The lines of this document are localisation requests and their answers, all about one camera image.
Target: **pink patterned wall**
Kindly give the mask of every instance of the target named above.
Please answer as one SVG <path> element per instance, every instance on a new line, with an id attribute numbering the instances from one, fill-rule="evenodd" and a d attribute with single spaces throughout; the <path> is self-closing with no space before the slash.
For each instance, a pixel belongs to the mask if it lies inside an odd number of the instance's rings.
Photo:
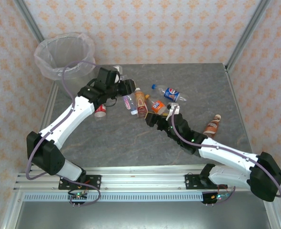
<path id="1" fill-rule="evenodd" d="M 281 167 L 281 0 L 271 1 L 230 75 L 254 152 Z"/>
<path id="2" fill-rule="evenodd" d="M 25 169 L 26 136 L 40 126 L 51 85 L 35 65 L 37 45 L 13 1 L 0 0 L 0 222 Z"/>
<path id="3" fill-rule="evenodd" d="M 223 62 L 260 0 L 26 0 L 46 38 L 72 31 L 101 64 Z"/>

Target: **table surface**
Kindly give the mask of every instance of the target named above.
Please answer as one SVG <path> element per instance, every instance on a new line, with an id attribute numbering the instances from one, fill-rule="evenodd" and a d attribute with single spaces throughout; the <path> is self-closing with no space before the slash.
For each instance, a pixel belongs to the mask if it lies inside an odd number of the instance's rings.
<path id="1" fill-rule="evenodd" d="M 216 114 L 220 114 L 215 140 L 242 151 L 251 151 L 243 124 L 221 63 L 132 64 L 122 65 L 123 75 L 136 82 L 145 94 L 151 86 L 163 84 L 188 95 L 180 112 L 191 129 L 202 132 Z M 165 104 L 170 102 L 159 97 Z M 51 121 L 71 101 L 58 90 Z M 131 115 L 122 98 L 107 108 L 106 119 L 86 118 L 69 136 L 61 152 L 81 167 L 158 166 L 213 163 L 185 153 L 165 132 L 146 125 Z"/>

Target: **black mounting bracket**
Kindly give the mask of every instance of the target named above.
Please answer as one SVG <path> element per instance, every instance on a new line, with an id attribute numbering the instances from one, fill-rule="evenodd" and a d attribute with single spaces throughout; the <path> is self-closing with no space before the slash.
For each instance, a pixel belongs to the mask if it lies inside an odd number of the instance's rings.
<path id="1" fill-rule="evenodd" d="M 227 185 L 219 186 L 215 184 L 206 185 L 204 182 L 201 182 L 200 174 L 186 174 L 185 175 L 185 186 L 187 190 L 195 189 L 225 189 Z"/>
<path id="2" fill-rule="evenodd" d="M 92 185 L 100 190 L 101 185 L 101 175 L 85 175 L 85 182 L 86 184 Z M 73 184 L 65 179 L 61 179 L 59 181 L 59 190 L 94 190 L 91 187 L 87 186 L 79 186 Z"/>

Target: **clear plastic bottle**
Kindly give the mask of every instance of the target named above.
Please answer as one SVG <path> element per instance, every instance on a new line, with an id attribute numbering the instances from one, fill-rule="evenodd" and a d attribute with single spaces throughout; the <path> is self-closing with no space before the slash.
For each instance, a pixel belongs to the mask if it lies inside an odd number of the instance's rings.
<path id="1" fill-rule="evenodd" d="M 120 76 L 121 80 L 127 80 L 127 75 Z M 128 94 L 123 96 L 123 101 L 125 103 L 125 106 L 128 110 L 130 110 L 131 115 L 136 115 L 138 113 L 137 107 L 135 104 L 135 95 L 134 94 Z"/>
<path id="2" fill-rule="evenodd" d="M 127 96 L 127 102 L 128 102 L 128 106 L 130 109 L 130 112 L 131 112 L 131 115 L 137 115 L 138 111 L 137 111 L 137 107 L 136 107 L 136 104 L 135 104 L 135 95 L 134 94 L 129 94 L 129 95 L 126 95 Z"/>
<path id="3" fill-rule="evenodd" d="M 167 107 L 165 106 L 165 104 L 163 104 L 161 100 L 151 98 L 148 94 L 145 96 L 145 99 L 148 106 L 150 106 L 151 109 L 158 115 L 161 115 L 167 109 Z"/>
<path id="4" fill-rule="evenodd" d="M 141 92 L 140 88 L 135 89 L 135 97 L 136 97 L 136 104 L 137 104 L 137 111 L 139 118 L 145 118 L 148 112 L 147 105 L 145 103 L 145 95 Z"/>
<path id="5" fill-rule="evenodd" d="M 170 99 L 175 102 L 179 102 L 179 101 L 185 102 L 188 99 L 187 95 L 178 92 L 172 88 L 166 87 L 165 85 L 153 84 L 152 89 L 158 91 L 160 95 L 163 95 L 167 99 Z"/>

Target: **clear plastic bag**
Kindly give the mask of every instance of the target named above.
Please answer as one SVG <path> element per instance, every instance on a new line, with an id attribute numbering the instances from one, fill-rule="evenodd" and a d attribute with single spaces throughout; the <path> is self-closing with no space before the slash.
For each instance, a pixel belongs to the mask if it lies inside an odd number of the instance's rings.
<path id="1" fill-rule="evenodd" d="M 37 47 L 34 57 L 43 76 L 52 80 L 61 80 L 63 68 L 72 61 L 94 60 L 94 42 L 87 35 L 68 33 L 42 41 Z M 69 66 L 64 74 L 66 80 L 77 79 L 88 75 L 95 66 L 79 63 Z"/>

